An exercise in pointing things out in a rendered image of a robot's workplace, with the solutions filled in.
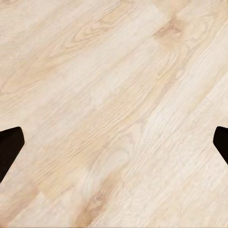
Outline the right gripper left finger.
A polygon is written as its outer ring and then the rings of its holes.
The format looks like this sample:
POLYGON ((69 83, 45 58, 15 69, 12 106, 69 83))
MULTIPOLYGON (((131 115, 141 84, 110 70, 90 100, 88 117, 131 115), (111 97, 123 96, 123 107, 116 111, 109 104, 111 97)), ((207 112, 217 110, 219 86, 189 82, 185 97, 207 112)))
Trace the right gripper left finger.
POLYGON ((20 126, 0 132, 0 183, 25 144, 20 126))

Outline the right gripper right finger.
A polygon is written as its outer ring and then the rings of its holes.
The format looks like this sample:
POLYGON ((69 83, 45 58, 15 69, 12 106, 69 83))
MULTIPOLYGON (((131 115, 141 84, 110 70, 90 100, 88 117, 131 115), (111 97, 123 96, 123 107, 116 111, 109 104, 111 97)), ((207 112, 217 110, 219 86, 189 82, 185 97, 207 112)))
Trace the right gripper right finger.
POLYGON ((213 144, 228 165, 228 128, 222 126, 216 128, 213 144))

